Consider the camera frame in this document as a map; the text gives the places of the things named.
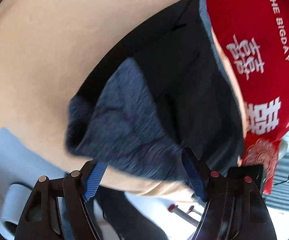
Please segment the red blanket with white characters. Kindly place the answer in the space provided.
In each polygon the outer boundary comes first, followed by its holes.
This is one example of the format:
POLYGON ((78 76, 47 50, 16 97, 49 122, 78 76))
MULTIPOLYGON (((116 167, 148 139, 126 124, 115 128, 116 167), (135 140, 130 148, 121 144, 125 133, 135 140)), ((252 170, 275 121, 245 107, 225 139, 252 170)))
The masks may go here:
POLYGON ((243 95, 243 165, 263 164, 272 190, 282 137, 289 131, 289 0, 206 0, 213 31, 243 95))

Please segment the grey striped rug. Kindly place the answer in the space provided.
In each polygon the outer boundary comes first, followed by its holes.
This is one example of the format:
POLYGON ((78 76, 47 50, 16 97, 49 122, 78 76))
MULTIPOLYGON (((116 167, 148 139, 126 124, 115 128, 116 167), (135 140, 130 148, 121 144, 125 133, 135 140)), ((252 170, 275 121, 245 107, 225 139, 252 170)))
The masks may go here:
POLYGON ((289 212, 289 153, 278 162, 271 193, 264 199, 267 207, 289 212))

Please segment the dark navy pants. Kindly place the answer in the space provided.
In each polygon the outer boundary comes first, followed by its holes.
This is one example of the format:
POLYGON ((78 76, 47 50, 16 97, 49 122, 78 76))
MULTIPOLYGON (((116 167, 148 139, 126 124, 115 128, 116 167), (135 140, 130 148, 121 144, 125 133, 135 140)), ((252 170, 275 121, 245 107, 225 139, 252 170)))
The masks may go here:
POLYGON ((68 151, 142 178, 186 181, 186 147, 226 173, 243 141, 206 0, 181 0, 132 30, 69 103, 68 151))

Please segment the black device with green light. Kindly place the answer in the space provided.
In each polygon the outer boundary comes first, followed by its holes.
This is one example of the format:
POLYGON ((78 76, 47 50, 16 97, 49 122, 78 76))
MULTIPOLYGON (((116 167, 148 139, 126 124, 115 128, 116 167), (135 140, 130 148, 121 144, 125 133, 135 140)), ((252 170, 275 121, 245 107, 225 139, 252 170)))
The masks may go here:
POLYGON ((255 182, 259 192, 261 194, 263 193, 266 170, 262 164, 230 167, 227 173, 227 178, 230 179, 241 179, 245 177, 250 177, 255 182))

